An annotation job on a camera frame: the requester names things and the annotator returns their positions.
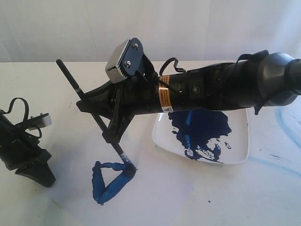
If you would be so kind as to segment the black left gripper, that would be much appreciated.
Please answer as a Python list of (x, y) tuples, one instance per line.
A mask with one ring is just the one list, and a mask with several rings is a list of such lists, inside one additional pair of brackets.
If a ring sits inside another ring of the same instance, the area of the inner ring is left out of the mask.
[(51, 187), (56, 178), (47, 161), (52, 155), (39, 147), (40, 136), (27, 133), (0, 115), (0, 159), (16, 175), (29, 178), (44, 187)]

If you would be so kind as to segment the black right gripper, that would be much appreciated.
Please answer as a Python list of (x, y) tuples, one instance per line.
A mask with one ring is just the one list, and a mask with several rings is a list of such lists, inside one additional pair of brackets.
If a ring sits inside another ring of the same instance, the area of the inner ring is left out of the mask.
[(206, 105), (204, 70), (159, 76), (154, 70), (133, 75), (109, 69), (110, 81), (84, 94), (81, 112), (111, 118), (103, 132), (109, 144), (119, 143), (134, 115), (194, 110)]

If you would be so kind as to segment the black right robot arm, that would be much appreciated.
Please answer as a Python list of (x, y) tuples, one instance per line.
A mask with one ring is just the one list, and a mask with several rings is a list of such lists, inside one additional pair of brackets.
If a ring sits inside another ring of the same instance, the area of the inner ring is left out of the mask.
[(148, 65), (145, 75), (120, 84), (107, 82), (77, 102), (80, 111), (110, 120), (107, 142), (120, 141), (136, 115), (249, 107), (258, 113), (264, 106), (289, 105), (301, 93), (301, 61), (266, 50), (243, 54), (234, 63), (178, 69), (173, 75)]

